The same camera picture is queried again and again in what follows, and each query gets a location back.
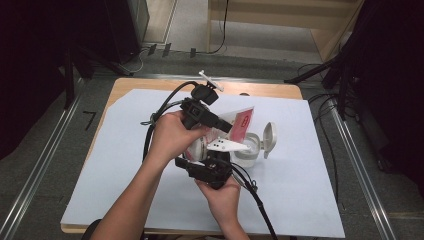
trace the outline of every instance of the forearm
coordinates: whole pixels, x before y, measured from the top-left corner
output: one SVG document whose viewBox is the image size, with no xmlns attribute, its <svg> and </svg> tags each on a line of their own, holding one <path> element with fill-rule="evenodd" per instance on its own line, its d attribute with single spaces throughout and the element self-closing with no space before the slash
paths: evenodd
<svg viewBox="0 0 424 240">
<path fill-rule="evenodd" d="M 234 221 L 230 224 L 219 224 L 222 233 L 226 240 L 245 240 L 249 239 L 243 227 L 238 221 Z"/>
<path fill-rule="evenodd" d="M 92 239 L 140 239 L 164 167 L 147 157 Z"/>
</svg>

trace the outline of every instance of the metal rail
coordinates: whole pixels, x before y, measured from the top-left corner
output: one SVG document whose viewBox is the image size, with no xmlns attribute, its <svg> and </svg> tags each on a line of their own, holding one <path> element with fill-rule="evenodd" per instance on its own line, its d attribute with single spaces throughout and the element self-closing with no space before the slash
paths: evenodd
<svg viewBox="0 0 424 240">
<path fill-rule="evenodd" d="M 34 195 L 43 179 L 44 174 L 53 158 L 57 146 L 62 140 L 62 136 L 69 125 L 75 109 L 78 106 L 81 92 L 85 86 L 84 80 L 80 78 L 77 82 L 77 95 L 75 100 L 69 106 L 68 110 L 64 110 L 56 127 L 50 135 L 47 144 L 44 146 L 43 152 L 38 158 L 34 168 L 31 171 L 25 185 L 21 189 L 17 198 L 15 199 L 9 214 L 0 229 L 0 239 L 11 240 L 18 229 L 22 218 L 24 217 Z"/>
<path fill-rule="evenodd" d="M 334 106 L 337 103 L 335 101 L 330 101 L 328 104 Z M 389 222 L 389 218 L 387 217 L 383 204 L 381 203 L 371 179 L 368 176 L 362 158 L 359 155 L 358 149 L 356 148 L 352 135 L 350 134 L 349 128 L 346 122 L 342 121 L 340 118 L 337 109 L 333 108 L 331 112 L 349 154 L 349 158 L 352 162 L 359 184 L 364 192 L 371 214 L 373 215 L 378 231 L 380 232 L 381 239 L 395 240 L 396 235 Z"/>
</svg>

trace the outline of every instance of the white lid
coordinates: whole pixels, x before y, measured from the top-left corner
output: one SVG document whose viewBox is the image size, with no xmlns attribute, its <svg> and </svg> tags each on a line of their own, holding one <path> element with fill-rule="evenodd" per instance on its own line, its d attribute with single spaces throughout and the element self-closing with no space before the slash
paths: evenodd
<svg viewBox="0 0 424 240">
<path fill-rule="evenodd" d="M 277 143 L 277 127 L 275 123 L 269 122 L 264 130 L 262 146 L 261 148 L 265 151 L 264 158 L 268 158 L 268 154 L 272 151 Z"/>
</svg>

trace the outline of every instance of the wooden table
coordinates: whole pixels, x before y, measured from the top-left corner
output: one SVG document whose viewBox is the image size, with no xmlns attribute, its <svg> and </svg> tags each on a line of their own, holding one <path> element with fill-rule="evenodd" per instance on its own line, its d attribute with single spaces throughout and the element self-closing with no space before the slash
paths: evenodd
<svg viewBox="0 0 424 240">
<path fill-rule="evenodd" d="M 135 79 L 135 78 L 120 78 L 116 80 L 112 91 L 110 93 L 109 99 L 106 103 L 105 109 L 115 103 L 119 98 L 127 94 L 129 91 L 133 89 L 156 89 L 156 90 L 174 90 L 184 81 L 181 80 L 165 80 L 165 79 Z M 248 93 L 251 96 L 266 96 L 266 97 L 276 97 L 276 98 L 291 98 L 291 99 L 302 99 L 302 95 L 300 89 L 295 85 L 287 85 L 287 84 L 261 84 L 261 83 L 244 83 L 244 82 L 217 82 L 220 86 L 225 88 L 225 94 L 240 94 L 240 93 Z M 192 87 L 183 88 L 182 91 L 191 91 Z M 103 112 L 102 118 L 100 120 L 99 126 L 97 128 L 96 135 L 91 144 L 89 153 L 87 154 L 87 158 L 89 157 L 95 140 L 97 138 L 97 134 L 99 129 L 102 126 L 105 114 L 107 111 Z M 62 231 L 65 233 L 84 233 L 88 226 L 82 225 L 66 225 L 61 224 Z M 182 233 L 182 232 L 169 232 L 169 231 L 160 231 L 160 232 L 150 232 L 146 230 L 148 234 L 201 234 L 201 233 Z M 268 239 L 264 236 L 257 236 L 258 239 Z"/>
<path fill-rule="evenodd" d="M 230 0 L 227 21 L 311 29 L 323 61 L 351 31 L 364 0 Z M 207 50 L 211 21 L 224 20 L 226 0 L 208 0 Z"/>
</svg>

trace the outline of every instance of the gray floor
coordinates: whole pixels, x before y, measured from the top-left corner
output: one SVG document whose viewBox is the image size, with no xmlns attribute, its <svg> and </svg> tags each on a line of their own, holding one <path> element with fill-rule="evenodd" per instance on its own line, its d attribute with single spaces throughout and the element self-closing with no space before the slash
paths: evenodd
<svg viewBox="0 0 424 240">
<path fill-rule="evenodd" d="M 177 43 L 178 41 L 175 40 L 173 46 L 177 46 Z M 227 51 L 230 53 L 231 50 L 229 49 L 232 45 L 230 43 L 227 44 Z M 308 44 L 304 48 L 316 54 Z M 135 74 L 135 77 L 142 76 L 143 74 L 197 75 L 199 70 L 204 69 L 210 76 L 272 79 L 275 83 L 282 83 L 284 79 L 297 76 L 298 69 L 304 64 L 319 62 L 319 59 L 316 57 L 302 56 L 302 51 L 299 54 L 293 51 L 291 54 L 284 55 L 285 57 L 274 57 L 274 55 L 271 56 L 270 54 L 269 59 L 264 60 L 264 57 L 253 59 L 248 58 L 248 55 L 242 55 L 241 58 L 205 55 L 189 58 L 188 54 L 171 52 L 168 57 L 162 58 L 161 52 L 158 50 L 151 56 L 147 56 L 146 53 L 142 55 L 144 67 L 140 72 Z M 138 60 L 134 59 L 134 61 L 126 66 L 135 69 L 139 64 Z M 306 70 L 307 67 L 302 68 L 300 73 Z M 110 90 L 117 78 L 118 76 L 114 75 L 110 70 L 96 65 L 96 74 L 92 80 L 87 80 L 85 83 L 75 114 L 53 155 L 34 199 L 22 218 L 14 239 L 81 238 L 79 234 L 62 233 L 59 222 L 78 179 Z M 305 99 L 315 94 L 323 93 L 324 91 L 320 86 L 320 76 L 314 76 L 307 82 L 299 84 L 299 86 Z M 317 114 L 319 104 L 320 102 L 316 102 L 311 106 L 311 112 L 314 116 Z M 1 223 L 6 219 L 14 199 L 24 186 L 45 143 L 48 141 L 55 124 L 63 112 L 63 105 L 64 96 L 62 95 L 52 103 L 44 116 L 34 125 L 18 149 L 0 161 Z M 85 128 L 91 116 L 84 114 L 83 111 L 97 112 L 88 130 L 85 130 Z M 364 197 L 364 193 L 362 192 L 334 120 L 330 114 L 327 114 L 323 117 L 323 121 L 325 130 L 330 135 L 337 162 L 339 211 L 346 232 L 346 238 L 379 239 L 380 234 L 373 215 Z M 350 118 L 347 120 L 347 123 L 398 239 L 424 239 L 424 201 L 419 196 L 415 184 L 401 174 L 386 174 L 381 172 L 377 167 L 376 157 L 370 148 L 360 124 Z M 334 166 L 331 160 L 331 154 L 319 125 L 317 125 L 317 134 L 320 139 L 330 180 L 333 187 L 335 187 Z M 305 169 L 305 174 L 312 170 Z"/>
</svg>

